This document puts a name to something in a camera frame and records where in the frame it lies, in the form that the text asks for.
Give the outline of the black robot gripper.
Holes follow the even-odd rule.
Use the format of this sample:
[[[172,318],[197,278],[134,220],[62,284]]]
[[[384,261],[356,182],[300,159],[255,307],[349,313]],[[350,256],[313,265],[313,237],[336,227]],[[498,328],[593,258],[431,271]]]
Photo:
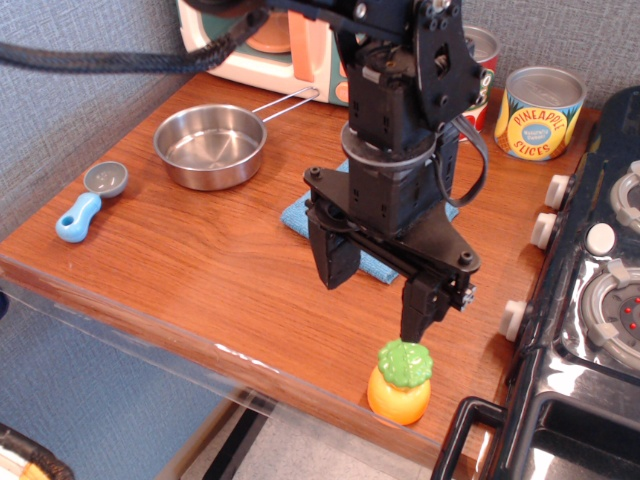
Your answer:
[[[342,130],[345,172],[311,167],[304,173],[308,233],[320,280],[338,288],[359,269],[360,253],[372,255],[406,277],[400,338],[420,343],[449,307],[474,299],[470,277],[480,266],[472,247],[450,225],[447,206],[461,208],[479,193],[475,183],[451,196],[458,140],[475,147],[481,136],[465,119],[442,125],[413,151],[379,150]]]

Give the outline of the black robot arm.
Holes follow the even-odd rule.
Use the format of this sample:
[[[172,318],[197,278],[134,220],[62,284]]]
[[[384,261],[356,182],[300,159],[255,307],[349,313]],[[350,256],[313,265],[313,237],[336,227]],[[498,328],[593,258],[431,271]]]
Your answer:
[[[308,232],[319,276],[334,289],[369,254],[405,278],[400,336],[417,343],[449,309],[473,298],[480,260],[446,210],[475,199],[452,183],[461,137],[481,155],[466,119],[483,74],[458,1],[286,1],[283,8],[326,22],[348,83],[341,143],[348,168],[305,172]]]

